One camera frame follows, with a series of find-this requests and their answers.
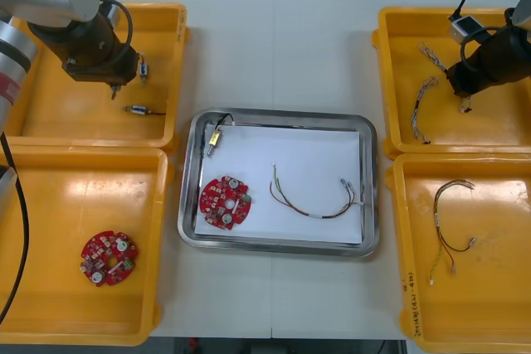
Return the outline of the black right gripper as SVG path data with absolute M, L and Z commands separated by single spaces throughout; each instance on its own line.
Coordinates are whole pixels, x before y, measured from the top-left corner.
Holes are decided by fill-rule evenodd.
M 471 97 L 494 84 L 483 68 L 481 50 L 479 47 L 470 57 L 457 62 L 446 72 L 454 95 Z

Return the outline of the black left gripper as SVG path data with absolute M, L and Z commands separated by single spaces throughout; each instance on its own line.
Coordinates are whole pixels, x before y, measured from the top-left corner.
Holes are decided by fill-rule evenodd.
M 139 53 L 129 46 L 117 60 L 95 66 L 63 63 L 63 70 L 75 81 L 100 82 L 108 85 L 127 85 L 137 75 Z

